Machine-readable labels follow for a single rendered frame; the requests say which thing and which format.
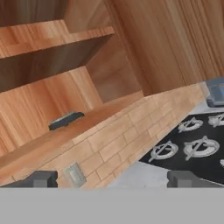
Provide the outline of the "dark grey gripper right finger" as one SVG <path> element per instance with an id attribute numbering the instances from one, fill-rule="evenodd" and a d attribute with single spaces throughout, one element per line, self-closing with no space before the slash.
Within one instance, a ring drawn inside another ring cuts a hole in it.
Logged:
<path id="1" fill-rule="evenodd" d="M 168 171 L 167 178 L 170 188 L 222 188 L 221 184 L 201 179 L 190 171 Z"/>

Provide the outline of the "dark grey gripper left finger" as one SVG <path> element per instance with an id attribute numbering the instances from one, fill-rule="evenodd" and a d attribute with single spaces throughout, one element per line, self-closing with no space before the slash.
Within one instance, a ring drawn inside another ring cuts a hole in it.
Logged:
<path id="1" fill-rule="evenodd" d="M 4 185 L 4 188 L 32 188 L 32 187 L 58 187 L 57 171 L 35 171 L 30 176 L 19 181 Z"/>

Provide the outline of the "black cheese grater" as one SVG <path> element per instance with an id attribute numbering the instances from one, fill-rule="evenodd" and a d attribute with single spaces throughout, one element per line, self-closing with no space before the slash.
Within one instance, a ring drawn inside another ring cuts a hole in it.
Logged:
<path id="1" fill-rule="evenodd" d="M 48 125 L 49 130 L 56 130 L 57 128 L 67 126 L 69 123 L 83 117 L 84 114 L 82 112 L 72 112 L 66 115 L 63 115 L 60 118 L 50 122 Z"/>

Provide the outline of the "wooden cabinet door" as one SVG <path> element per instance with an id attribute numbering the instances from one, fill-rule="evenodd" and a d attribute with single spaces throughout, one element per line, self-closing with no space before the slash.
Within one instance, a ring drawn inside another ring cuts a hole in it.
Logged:
<path id="1" fill-rule="evenodd" d="M 224 0 L 103 0 L 143 94 L 224 77 Z"/>

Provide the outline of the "black hob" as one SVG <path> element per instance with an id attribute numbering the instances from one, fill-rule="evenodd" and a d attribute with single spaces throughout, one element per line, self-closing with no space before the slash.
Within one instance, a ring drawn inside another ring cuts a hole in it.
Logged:
<path id="1" fill-rule="evenodd" d="M 139 161 L 224 185 L 224 112 L 187 116 Z"/>

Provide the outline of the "grey extractor hood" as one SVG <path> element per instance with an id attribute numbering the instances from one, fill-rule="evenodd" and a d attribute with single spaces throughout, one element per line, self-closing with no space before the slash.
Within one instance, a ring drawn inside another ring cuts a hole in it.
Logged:
<path id="1" fill-rule="evenodd" d="M 208 80 L 206 82 L 209 96 L 206 104 L 209 108 L 224 107 L 224 77 Z"/>

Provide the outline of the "grey wall socket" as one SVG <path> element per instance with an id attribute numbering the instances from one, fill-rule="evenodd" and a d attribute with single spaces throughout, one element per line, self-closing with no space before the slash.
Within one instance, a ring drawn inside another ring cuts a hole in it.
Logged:
<path id="1" fill-rule="evenodd" d="M 70 164 L 67 168 L 64 169 L 63 172 L 71 181 L 71 184 L 76 188 L 80 188 L 87 182 L 84 174 L 81 171 L 81 168 L 77 163 Z"/>

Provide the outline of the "open wooden wall cabinet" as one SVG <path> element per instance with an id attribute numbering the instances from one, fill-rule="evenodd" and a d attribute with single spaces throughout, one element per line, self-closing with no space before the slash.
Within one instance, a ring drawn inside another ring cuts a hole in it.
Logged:
<path id="1" fill-rule="evenodd" d="M 105 102 L 92 80 L 104 59 L 110 101 L 140 99 L 102 0 L 0 0 L 0 182 L 51 120 Z"/>

